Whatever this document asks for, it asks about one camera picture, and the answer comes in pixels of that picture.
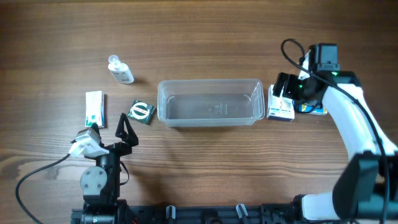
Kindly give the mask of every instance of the white box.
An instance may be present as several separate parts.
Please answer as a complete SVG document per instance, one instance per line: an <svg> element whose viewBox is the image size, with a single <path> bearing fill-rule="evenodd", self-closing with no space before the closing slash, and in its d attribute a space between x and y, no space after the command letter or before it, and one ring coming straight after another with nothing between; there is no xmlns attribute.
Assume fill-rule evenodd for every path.
<svg viewBox="0 0 398 224"><path fill-rule="evenodd" d="M97 123L99 128L105 127L104 93L102 91L86 92L86 127Z"/></svg>
<svg viewBox="0 0 398 224"><path fill-rule="evenodd" d="M294 119L293 100L283 96L274 96L272 94L273 88L274 85L271 85L268 89L267 118L276 119L279 121L292 121Z"/></svg>

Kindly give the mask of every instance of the bottle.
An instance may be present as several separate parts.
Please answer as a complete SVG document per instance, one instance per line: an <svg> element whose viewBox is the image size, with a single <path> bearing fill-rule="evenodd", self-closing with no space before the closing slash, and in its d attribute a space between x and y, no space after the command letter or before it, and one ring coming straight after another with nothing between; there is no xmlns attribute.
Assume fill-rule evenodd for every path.
<svg viewBox="0 0 398 224"><path fill-rule="evenodd" d="M125 63L122 63L117 55L111 55L108 61L108 69L111 71L116 81L122 84L130 84L134 82L134 77L132 76L129 67Z"/></svg>

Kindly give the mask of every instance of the gray plastic container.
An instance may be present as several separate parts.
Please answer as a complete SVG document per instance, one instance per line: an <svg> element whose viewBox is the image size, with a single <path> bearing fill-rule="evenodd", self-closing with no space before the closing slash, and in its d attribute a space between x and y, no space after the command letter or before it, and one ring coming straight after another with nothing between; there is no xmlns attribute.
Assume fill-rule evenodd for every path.
<svg viewBox="0 0 398 224"><path fill-rule="evenodd" d="M252 125L264 118L260 80L165 80L159 83L157 116L169 127Z"/></svg>

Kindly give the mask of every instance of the green box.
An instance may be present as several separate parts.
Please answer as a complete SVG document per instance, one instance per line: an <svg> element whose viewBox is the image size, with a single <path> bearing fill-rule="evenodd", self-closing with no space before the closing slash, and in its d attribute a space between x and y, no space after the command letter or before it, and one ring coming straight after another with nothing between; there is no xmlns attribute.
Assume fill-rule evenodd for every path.
<svg viewBox="0 0 398 224"><path fill-rule="evenodd" d="M138 122L148 124L155 113L155 106L149 105L139 100L134 100L130 108L128 117Z"/></svg>

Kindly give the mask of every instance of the wooden table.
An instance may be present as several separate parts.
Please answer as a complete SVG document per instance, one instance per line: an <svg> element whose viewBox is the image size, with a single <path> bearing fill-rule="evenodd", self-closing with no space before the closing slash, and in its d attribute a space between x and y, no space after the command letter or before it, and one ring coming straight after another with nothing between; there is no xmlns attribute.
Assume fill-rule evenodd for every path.
<svg viewBox="0 0 398 224"><path fill-rule="evenodd" d="M258 78L268 89L289 37L339 46L373 115L398 142L397 3L391 1L150 1L0 5L0 223L31 223L14 189L26 173L63 157L84 128L85 92L107 94L105 144L133 100L157 104L162 80ZM299 51L288 52L297 60ZM119 55L136 78L109 74ZM332 118L168 128L131 121L140 144L123 157L130 205L259 205L331 190L347 163ZM94 162L69 158L29 178L21 198L44 223L68 223L83 205L79 179Z"/></svg>

